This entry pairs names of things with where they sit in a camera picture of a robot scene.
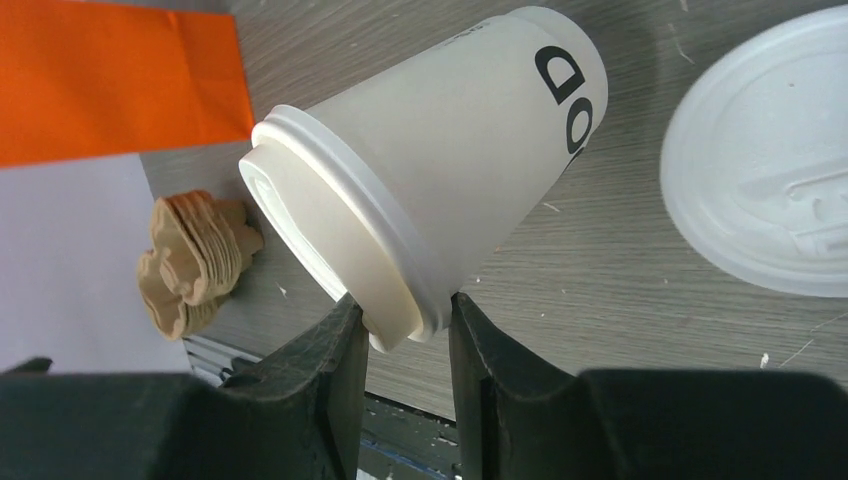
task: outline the orange paper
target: orange paper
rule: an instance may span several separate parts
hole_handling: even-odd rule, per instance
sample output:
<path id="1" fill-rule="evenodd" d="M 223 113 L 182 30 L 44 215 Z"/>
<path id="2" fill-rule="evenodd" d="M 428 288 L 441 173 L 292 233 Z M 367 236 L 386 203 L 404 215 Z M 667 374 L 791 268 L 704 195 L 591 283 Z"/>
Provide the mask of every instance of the orange paper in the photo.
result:
<path id="1" fill-rule="evenodd" d="M 0 168 L 250 138 L 229 15 L 0 0 L 0 32 Z"/>

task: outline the cup lid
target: cup lid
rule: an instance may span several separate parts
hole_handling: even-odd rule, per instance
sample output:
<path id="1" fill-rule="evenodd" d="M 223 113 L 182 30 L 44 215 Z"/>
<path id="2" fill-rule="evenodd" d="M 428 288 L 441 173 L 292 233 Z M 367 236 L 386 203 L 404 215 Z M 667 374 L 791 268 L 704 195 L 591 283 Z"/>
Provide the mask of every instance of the cup lid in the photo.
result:
<path id="1" fill-rule="evenodd" d="M 747 282 L 848 297 L 848 6 L 778 25 L 691 88 L 666 132 L 684 238 Z"/>

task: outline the white paper cup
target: white paper cup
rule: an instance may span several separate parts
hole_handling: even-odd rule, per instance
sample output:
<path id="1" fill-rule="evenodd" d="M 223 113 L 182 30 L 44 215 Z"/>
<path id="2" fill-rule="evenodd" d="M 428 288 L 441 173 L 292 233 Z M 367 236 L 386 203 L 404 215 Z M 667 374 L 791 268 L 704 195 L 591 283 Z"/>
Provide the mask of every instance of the white paper cup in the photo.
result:
<path id="1" fill-rule="evenodd" d="M 263 213 L 372 345 L 426 341 L 450 297 L 586 146 L 607 79 L 553 10 L 487 19 L 306 112 L 275 107 L 239 164 Z"/>

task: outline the wooden table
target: wooden table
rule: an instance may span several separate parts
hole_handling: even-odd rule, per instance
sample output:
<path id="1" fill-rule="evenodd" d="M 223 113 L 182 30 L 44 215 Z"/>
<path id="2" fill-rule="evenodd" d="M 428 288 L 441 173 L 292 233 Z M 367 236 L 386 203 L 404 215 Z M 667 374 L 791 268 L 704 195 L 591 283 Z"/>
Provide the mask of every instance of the wooden table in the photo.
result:
<path id="1" fill-rule="evenodd" d="M 257 118 L 276 104 L 307 108 L 479 20 L 526 4 L 186 1 L 236 16 Z M 658 183 L 665 128 L 705 69 L 768 27 L 840 3 L 544 2 L 596 42 L 609 75 L 609 108 L 585 153 L 544 198 L 558 211 L 534 209 L 464 290 L 502 329 L 571 372 L 759 368 L 768 353 L 767 368 L 788 361 L 784 368 L 821 372 L 848 385 L 848 315 L 840 317 L 848 300 L 784 295 L 717 270 L 677 233 Z M 218 145 L 142 158 L 154 195 L 205 188 L 250 201 L 237 169 L 248 148 Z M 267 248 L 204 334 L 261 355 L 316 322 L 332 302 L 255 206 L 253 221 Z M 405 342 L 390 355 L 373 352 L 367 388 L 452 417 L 446 337 Z"/>

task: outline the white speck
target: white speck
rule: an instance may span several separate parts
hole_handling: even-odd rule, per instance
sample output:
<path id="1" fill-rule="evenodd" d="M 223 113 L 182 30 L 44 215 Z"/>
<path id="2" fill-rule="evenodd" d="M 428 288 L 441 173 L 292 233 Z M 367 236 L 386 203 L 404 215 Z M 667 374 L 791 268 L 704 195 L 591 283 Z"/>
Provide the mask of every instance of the white speck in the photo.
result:
<path id="1" fill-rule="evenodd" d="M 451 447 L 455 447 L 455 446 L 459 445 L 458 443 L 454 442 L 453 440 L 450 440 L 448 438 L 443 437 L 441 434 L 439 434 L 439 436 L 436 437 L 436 440 L 438 440 L 442 443 L 447 443 Z"/>
<path id="2" fill-rule="evenodd" d="M 801 352 L 803 352 L 804 350 L 806 350 L 806 349 L 807 349 L 807 347 L 809 347 L 809 346 L 810 346 L 810 344 L 812 344 L 812 343 L 813 343 L 813 339 L 811 338 L 811 339 L 810 339 L 810 341 L 809 341 L 809 342 L 807 342 L 807 343 L 805 343 L 805 344 L 804 344 L 804 346 L 803 346 L 803 347 L 801 347 L 801 349 L 800 349 L 800 350 L 798 350 L 797 352 L 793 353 L 791 357 L 789 357 L 789 358 L 787 358 L 786 360 L 784 360 L 784 361 L 783 361 L 783 363 L 781 363 L 780 365 L 778 365 L 778 366 L 777 366 L 777 368 L 782 368 L 784 365 L 786 365 L 787 363 L 789 363 L 789 361 L 790 361 L 790 360 L 792 360 L 793 358 L 795 358 L 795 357 L 797 357 L 798 355 L 800 355 L 800 354 L 801 354 Z"/>
<path id="3" fill-rule="evenodd" d="M 823 322 L 823 323 L 820 323 L 820 324 L 816 325 L 815 327 L 813 327 L 813 328 L 811 328 L 811 329 L 810 329 L 810 333 L 813 333 L 813 332 L 815 332 L 816 330 L 820 329 L 821 327 L 823 327 L 823 326 L 825 326 L 825 325 L 828 325 L 828 324 L 831 324 L 831 323 L 833 323 L 833 322 L 835 322 L 835 321 L 839 320 L 840 318 L 845 318 L 845 317 L 848 317 L 848 312 L 845 312 L 845 313 L 843 313 L 842 315 L 837 315 L 837 316 L 835 316 L 835 317 L 831 318 L 830 320 L 828 320 L 828 321 L 826 321 L 826 322 Z"/>
<path id="4" fill-rule="evenodd" d="M 681 57 L 685 58 L 687 62 L 695 65 L 695 61 L 689 55 L 683 53 L 683 47 L 680 46 L 680 41 L 677 39 L 677 30 L 674 28 L 673 23 L 668 24 L 668 29 L 671 31 L 672 39 L 674 40 L 674 46 L 677 47 L 677 53 L 680 54 Z"/>

